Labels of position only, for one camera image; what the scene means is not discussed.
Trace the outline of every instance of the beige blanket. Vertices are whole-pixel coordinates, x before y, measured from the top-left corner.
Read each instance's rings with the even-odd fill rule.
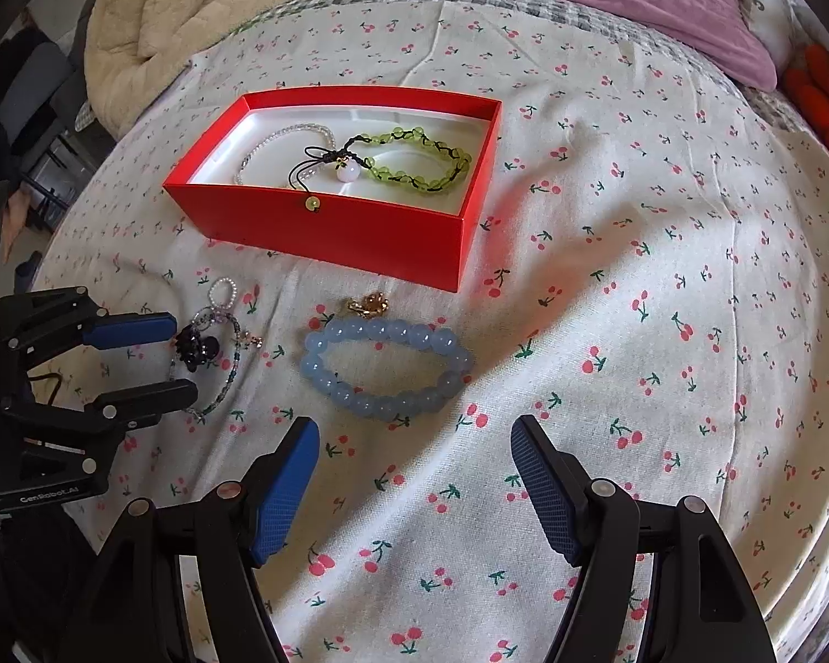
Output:
[[[95,115],[119,139],[191,55],[284,1],[95,1],[86,37],[86,85]]]

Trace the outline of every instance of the bracelet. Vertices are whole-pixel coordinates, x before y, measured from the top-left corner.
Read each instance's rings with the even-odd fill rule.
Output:
[[[363,159],[355,152],[350,151],[350,146],[355,142],[363,142],[367,145],[385,145],[398,141],[420,145],[425,149],[435,149],[444,158],[453,161],[453,167],[448,170],[445,176],[428,182],[422,176],[411,176],[402,170],[394,173],[391,172],[389,167],[378,167],[372,157]],[[462,149],[450,148],[444,142],[429,139],[421,127],[413,127],[410,130],[396,127],[392,132],[386,134],[357,134],[347,139],[347,143],[337,152],[321,146],[308,146],[304,148],[304,154],[307,154],[309,159],[296,165],[289,172],[289,185],[294,188],[294,183],[292,183],[292,179],[294,179],[305,192],[309,192],[309,189],[304,185],[303,179],[310,176],[319,165],[335,162],[335,173],[342,182],[352,182],[360,176],[363,170],[367,170],[379,182],[411,185],[418,192],[435,194],[444,192],[459,178],[462,179],[466,172],[469,172],[470,163],[473,161],[473,158]]]
[[[235,185],[242,185],[243,183],[243,170],[248,167],[250,161],[252,161],[252,157],[263,146],[268,145],[270,142],[279,139],[281,136],[285,136],[286,134],[291,134],[294,131],[314,131],[317,134],[323,135],[325,138],[326,143],[329,145],[330,149],[335,148],[335,136],[332,134],[332,130],[329,130],[328,127],[324,127],[321,124],[314,124],[314,123],[302,123],[302,124],[293,124],[290,127],[284,127],[282,130],[275,131],[270,136],[266,136],[264,139],[261,140],[258,145],[252,149],[245,157],[243,157],[243,161],[239,164],[239,169],[237,173],[233,175],[233,183]],[[311,170],[307,170],[301,175],[301,179],[307,179],[309,176],[314,176],[316,174],[316,167],[313,167]]]
[[[376,418],[390,423],[396,419],[413,418],[423,412],[439,411],[447,401],[463,390],[463,377],[473,370],[475,357],[458,344],[458,338],[451,329],[434,331],[426,324],[413,325],[401,319],[388,322],[375,313],[375,302],[380,306],[380,302],[385,304],[386,299],[382,294],[376,293],[367,297],[362,304],[348,302],[347,307],[359,313],[361,318],[354,316],[332,319],[322,331],[307,334],[304,338],[307,354],[301,359],[301,373],[316,387],[316,391],[363,418]],[[386,305],[380,309],[381,313],[385,310]],[[448,369],[439,377],[436,386],[428,386],[420,391],[401,391],[395,396],[379,397],[364,391],[354,392],[353,386],[338,379],[325,367],[320,354],[328,351],[331,344],[364,338],[407,345],[417,351],[432,349],[448,359]]]
[[[219,304],[214,297],[214,291],[221,283],[227,283],[230,286],[230,297],[225,304]],[[212,324],[221,324],[230,322],[233,327],[233,359],[230,365],[230,373],[227,374],[227,379],[218,391],[218,395],[214,398],[212,403],[204,409],[189,407],[185,409],[187,414],[195,418],[196,423],[205,424],[206,416],[211,414],[221,402],[227,397],[227,392],[233,385],[233,380],[237,377],[237,369],[239,368],[239,352],[245,344],[245,348],[254,346],[260,349],[263,345],[263,340],[259,336],[252,336],[248,331],[243,331],[239,326],[239,321],[230,313],[230,308],[234,305],[237,299],[236,283],[226,276],[218,279],[213,283],[208,290],[208,301],[211,306],[203,307],[198,311],[191,322],[180,330],[175,337],[175,352],[177,358],[185,363],[187,370],[191,373],[195,372],[198,366],[206,365],[215,366],[214,358],[218,355],[220,345],[217,338],[214,336],[206,336],[203,338],[201,332],[205,332]],[[174,381],[176,376],[175,371],[176,357],[173,356],[169,363],[169,380]]]

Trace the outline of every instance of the cherry print cloth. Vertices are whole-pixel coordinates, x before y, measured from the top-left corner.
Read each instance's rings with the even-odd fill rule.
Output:
[[[241,92],[325,83],[504,101],[502,139],[457,294],[204,239],[161,189]],[[270,212],[264,213],[270,226]],[[829,156],[760,119],[673,40],[554,0],[301,0],[240,28],[164,93],[73,207],[40,287],[183,322],[221,276],[264,338],[199,425],[164,416],[117,451],[111,489],[68,509],[98,546],[134,497],[198,499],[317,421],[323,452],[288,538],[257,575],[292,660],[541,660],[576,572],[546,543],[509,452],[531,413],[557,447],[635,498],[706,500],[788,660],[829,600]],[[359,420],[298,373],[346,297],[449,326],[478,360],[439,414]],[[230,362],[195,379],[201,404]],[[166,345],[55,360],[62,401],[166,376]],[[349,342],[329,364],[379,393],[435,357]],[[648,605],[637,566],[619,660]],[[197,653],[215,660],[195,562]]]

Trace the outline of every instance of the blue bead bracelet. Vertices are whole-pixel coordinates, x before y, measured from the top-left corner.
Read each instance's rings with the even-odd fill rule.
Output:
[[[320,354],[328,351],[332,344],[365,338],[391,341],[411,346],[417,351],[432,349],[448,359],[448,369],[439,377],[436,386],[420,391],[401,391],[395,396],[373,396],[365,391],[354,393],[353,386],[336,378],[325,367]],[[301,360],[301,373],[318,391],[358,416],[387,423],[397,418],[413,418],[423,412],[439,411],[449,399],[460,393],[464,388],[463,377],[475,366],[475,357],[458,344],[458,338],[451,329],[434,331],[426,324],[413,325],[401,319],[332,319],[322,331],[307,334],[304,347],[307,354]]]

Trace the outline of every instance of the metal screw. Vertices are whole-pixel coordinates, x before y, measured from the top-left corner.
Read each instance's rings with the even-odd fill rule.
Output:
[[[610,481],[606,481],[604,478],[599,478],[596,481],[592,482],[592,486],[590,486],[592,492],[597,496],[601,496],[602,498],[610,498],[615,495],[615,491],[617,487]]]
[[[129,512],[129,516],[143,516],[148,512],[148,508],[150,508],[150,504],[146,498],[136,498],[129,504],[126,511]]]
[[[692,513],[703,513],[706,510],[706,502],[703,498],[698,498],[697,496],[686,496],[684,503],[685,508]]]
[[[239,485],[239,482],[225,481],[218,486],[217,494],[218,498],[236,498],[242,490],[243,487]]]

